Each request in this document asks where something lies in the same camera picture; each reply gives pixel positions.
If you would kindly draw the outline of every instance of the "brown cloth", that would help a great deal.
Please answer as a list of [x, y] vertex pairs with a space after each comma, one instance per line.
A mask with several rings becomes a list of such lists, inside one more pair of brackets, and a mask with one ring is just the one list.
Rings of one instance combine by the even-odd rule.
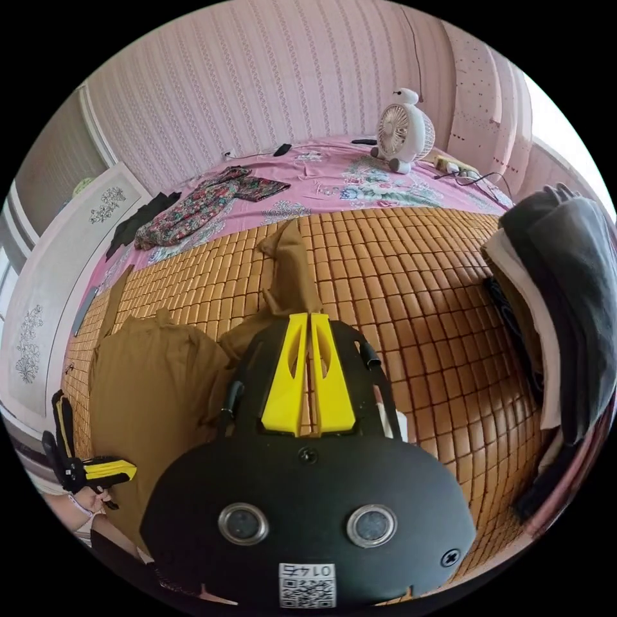
[[257, 248], [274, 259], [273, 282], [269, 290], [264, 290], [265, 307], [220, 337], [220, 346], [232, 362], [239, 360], [255, 334], [269, 326], [273, 317], [321, 311], [321, 300], [309, 273], [307, 250], [295, 220], [264, 238]]
[[258, 248], [276, 260], [266, 306], [224, 334], [220, 345], [194, 326], [172, 324], [167, 309], [148, 319], [129, 317], [109, 335], [129, 274], [112, 288], [90, 365], [91, 439], [95, 456], [119, 456], [137, 466], [131, 482], [112, 488], [120, 509], [107, 516], [145, 553], [139, 526], [154, 485], [173, 461], [214, 437], [211, 421], [253, 336], [279, 317], [321, 310], [297, 221]]
[[484, 261], [486, 261], [488, 268], [499, 283], [504, 296], [508, 300], [514, 318], [516, 319], [519, 328], [521, 329], [521, 335], [523, 336], [523, 343], [529, 356], [529, 360], [532, 364], [532, 369], [535, 373], [544, 373], [544, 365], [542, 363], [542, 344], [540, 342], [540, 335], [535, 330], [533, 324], [532, 313], [527, 306], [527, 302], [521, 296], [516, 286], [508, 278], [503, 271], [496, 266], [491, 258], [488, 256], [486, 249], [482, 247], [480, 249]]

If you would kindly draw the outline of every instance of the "window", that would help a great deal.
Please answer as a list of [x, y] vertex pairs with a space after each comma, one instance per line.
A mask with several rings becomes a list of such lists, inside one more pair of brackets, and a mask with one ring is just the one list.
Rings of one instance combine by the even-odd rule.
[[0, 343], [2, 341], [2, 331], [8, 303], [13, 295], [17, 277], [18, 274], [11, 267], [4, 247], [0, 246]]
[[617, 219], [615, 206], [593, 158], [574, 127], [552, 99], [525, 75], [532, 99], [532, 132], [560, 154], [589, 183], [612, 220]]

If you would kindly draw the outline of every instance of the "screw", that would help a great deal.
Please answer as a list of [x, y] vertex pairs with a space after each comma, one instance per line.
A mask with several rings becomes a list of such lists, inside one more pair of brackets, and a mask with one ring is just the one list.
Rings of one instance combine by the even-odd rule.
[[457, 561], [461, 559], [461, 551], [458, 548], [450, 549], [443, 557], [442, 557], [442, 567], [450, 568]]
[[315, 450], [315, 448], [305, 447], [300, 449], [300, 452], [298, 453], [298, 458], [300, 459], [301, 463], [304, 463], [306, 465], [312, 465], [313, 463], [317, 462], [319, 456], [317, 455], [317, 450]]

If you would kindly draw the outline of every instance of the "bamboo mat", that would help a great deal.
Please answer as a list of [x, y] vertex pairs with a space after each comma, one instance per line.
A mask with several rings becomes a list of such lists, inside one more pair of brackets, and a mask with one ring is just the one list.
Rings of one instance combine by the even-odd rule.
[[[168, 307], [176, 323], [218, 338], [263, 302], [273, 261], [254, 249], [276, 228], [218, 238], [133, 272], [114, 331], [129, 315]], [[378, 351], [408, 418], [409, 441], [436, 456], [469, 500], [478, 535], [456, 577], [521, 532], [509, 506], [531, 480], [542, 447], [540, 414], [481, 286], [490, 271], [479, 248], [496, 228], [497, 217], [436, 208], [300, 219], [325, 312], [357, 327]], [[74, 368], [62, 388], [75, 410], [81, 457], [90, 455], [87, 371], [107, 300], [107, 292], [95, 299], [67, 351]], [[310, 390], [308, 375], [303, 434], [316, 425]]]

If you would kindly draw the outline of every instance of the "white fan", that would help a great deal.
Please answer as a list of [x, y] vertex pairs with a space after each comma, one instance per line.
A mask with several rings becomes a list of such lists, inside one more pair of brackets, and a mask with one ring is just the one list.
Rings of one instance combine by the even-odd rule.
[[406, 174], [415, 161], [425, 157], [435, 143], [430, 118], [416, 107], [418, 95], [407, 88], [393, 92], [393, 101], [381, 114], [377, 146], [371, 155], [388, 162], [393, 172]]

